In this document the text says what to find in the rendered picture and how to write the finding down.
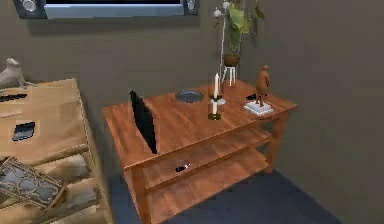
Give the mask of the white plant stool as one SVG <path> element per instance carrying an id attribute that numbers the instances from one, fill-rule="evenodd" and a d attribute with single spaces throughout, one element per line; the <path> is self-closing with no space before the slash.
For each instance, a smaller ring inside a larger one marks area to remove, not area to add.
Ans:
<path id="1" fill-rule="evenodd" d="M 222 73 L 221 82 L 226 80 L 226 77 L 229 77 L 229 85 L 232 86 L 236 82 L 236 67 L 235 66 L 225 66 Z"/>

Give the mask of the black laptop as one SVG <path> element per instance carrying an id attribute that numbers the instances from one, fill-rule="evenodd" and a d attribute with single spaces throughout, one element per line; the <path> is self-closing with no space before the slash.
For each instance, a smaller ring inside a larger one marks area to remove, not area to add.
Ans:
<path id="1" fill-rule="evenodd" d="M 130 98 L 136 127 L 140 131 L 151 152 L 157 154 L 156 133 L 152 112 L 134 90 L 130 91 Z"/>

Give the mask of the brown wooden shelf table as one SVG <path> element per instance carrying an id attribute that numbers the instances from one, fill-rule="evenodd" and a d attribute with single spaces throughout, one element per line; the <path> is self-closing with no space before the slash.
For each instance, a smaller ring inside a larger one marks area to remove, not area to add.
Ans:
<path id="1" fill-rule="evenodd" d="M 212 87 L 201 101 L 182 103 L 174 93 L 146 97 L 153 114 L 157 154 L 136 127 L 131 103 L 103 109 L 121 168 L 142 224 L 162 224 L 234 184 L 274 168 L 289 112 L 296 105 L 270 93 L 273 111 L 244 109 L 255 88 L 241 80 L 224 88 L 220 120 L 210 120 Z M 190 163 L 182 172 L 175 168 Z"/>

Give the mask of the wall mounted television set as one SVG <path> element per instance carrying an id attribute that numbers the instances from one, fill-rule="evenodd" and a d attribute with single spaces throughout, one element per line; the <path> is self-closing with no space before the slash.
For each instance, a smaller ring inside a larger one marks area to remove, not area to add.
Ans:
<path id="1" fill-rule="evenodd" d="M 22 19 L 197 16 L 200 0 L 13 0 Z"/>

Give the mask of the brown figure statue white base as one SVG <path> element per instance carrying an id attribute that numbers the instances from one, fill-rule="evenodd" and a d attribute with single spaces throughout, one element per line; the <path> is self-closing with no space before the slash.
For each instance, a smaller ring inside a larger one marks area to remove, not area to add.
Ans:
<path id="1" fill-rule="evenodd" d="M 253 94 L 257 95 L 256 100 L 248 100 L 244 108 L 256 114 L 258 116 L 271 113 L 272 107 L 265 102 L 265 97 L 268 95 L 268 89 L 270 85 L 270 74 L 268 72 L 269 67 L 264 65 L 258 72 L 256 81 L 256 92 Z"/>

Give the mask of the light wooden shelf unit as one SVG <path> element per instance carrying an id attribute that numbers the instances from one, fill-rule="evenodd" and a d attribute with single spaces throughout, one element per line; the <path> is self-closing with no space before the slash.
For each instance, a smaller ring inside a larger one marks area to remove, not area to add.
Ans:
<path id="1" fill-rule="evenodd" d="M 0 157 L 64 182 L 66 191 L 47 211 L 1 195 L 0 224 L 115 224 L 77 81 L 0 90 L 10 94 L 28 96 L 0 103 Z M 27 122 L 35 123 L 33 136 L 13 141 L 16 125 Z"/>

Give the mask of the ornate framed grey tray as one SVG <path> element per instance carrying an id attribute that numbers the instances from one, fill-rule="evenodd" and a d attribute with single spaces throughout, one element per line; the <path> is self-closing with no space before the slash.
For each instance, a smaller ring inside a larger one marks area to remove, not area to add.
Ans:
<path id="1" fill-rule="evenodd" d="M 0 193 L 41 209 L 54 206 L 66 190 L 60 180 L 27 166 L 15 157 L 0 160 Z"/>

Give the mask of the green house plant brown pot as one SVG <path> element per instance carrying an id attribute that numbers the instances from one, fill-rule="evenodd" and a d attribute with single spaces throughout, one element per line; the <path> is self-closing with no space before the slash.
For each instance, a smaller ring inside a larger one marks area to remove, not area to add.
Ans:
<path id="1" fill-rule="evenodd" d="M 229 34 L 228 53 L 223 53 L 223 64 L 227 67 L 236 67 L 240 63 L 241 38 L 244 34 L 258 35 L 258 22 L 265 19 L 258 0 L 251 9 L 241 7 L 241 0 L 223 0 L 222 6 L 217 8 L 213 16 L 217 19 L 216 25 L 223 23 L 224 33 Z"/>

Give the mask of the black remote control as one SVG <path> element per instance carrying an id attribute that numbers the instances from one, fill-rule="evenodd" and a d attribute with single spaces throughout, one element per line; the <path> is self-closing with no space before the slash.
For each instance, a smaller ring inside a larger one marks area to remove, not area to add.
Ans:
<path id="1" fill-rule="evenodd" d="M 1 102 L 7 102 L 17 99 L 23 99 L 26 98 L 28 94 L 10 94 L 10 95 L 2 95 L 0 96 L 0 103 Z"/>

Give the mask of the dark grey phone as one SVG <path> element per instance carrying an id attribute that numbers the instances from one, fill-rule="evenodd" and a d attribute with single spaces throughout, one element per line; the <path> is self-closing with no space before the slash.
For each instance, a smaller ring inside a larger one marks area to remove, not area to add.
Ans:
<path id="1" fill-rule="evenodd" d="M 28 138 L 31 138 L 34 134 L 34 129 L 35 129 L 35 123 L 34 122 L 27 122 L 23 124 L 17 124 L 12 140 L 13 141 L 20 141 L 20 140 L 25 140 Z"/>

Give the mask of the grey bird figurine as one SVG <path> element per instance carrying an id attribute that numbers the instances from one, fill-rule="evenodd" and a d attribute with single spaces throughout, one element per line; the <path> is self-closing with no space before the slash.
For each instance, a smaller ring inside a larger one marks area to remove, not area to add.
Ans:
<path id="1" fill-rule="evenodd" d="M 7 58 L 6 68 L 0 73 L 0 90 L 13 87 L 26 89 L 28 85 L 34 86 L 34 83 L 25 79 L 20 63 L 15 58 Z"/>

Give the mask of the grey round plate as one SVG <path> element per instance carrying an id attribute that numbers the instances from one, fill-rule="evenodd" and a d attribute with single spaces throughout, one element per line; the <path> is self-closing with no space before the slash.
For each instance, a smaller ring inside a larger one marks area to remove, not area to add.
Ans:
<path id="1" fill-rule="evenodd" d="M 203 99 L 203 94 L 196 90 L 182 90 L 175 94 L 175 98 L 184 103 L 195 103 Z"/>

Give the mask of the white candle in holder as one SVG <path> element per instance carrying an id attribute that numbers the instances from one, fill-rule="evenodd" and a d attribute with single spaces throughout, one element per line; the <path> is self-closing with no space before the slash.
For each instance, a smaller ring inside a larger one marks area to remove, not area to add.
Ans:
<path id="1" fill-rule="evenodd" d="M 210 120 L 220 120 L 221 115 L 218 113 L 218 103 L 216 101 L 212 102 L 212 112 L 208 114 Z"/>
<path id="2" fill-rule="evenodd" d="M 218 105 L 223 105 L 226 103 L 223 96 L 220 94 L 220 77 L 219 74 L 216 74 L 214 77 L 214 90 L 213 94 L 210 96 L 212 103 L 216 102 Z"/>

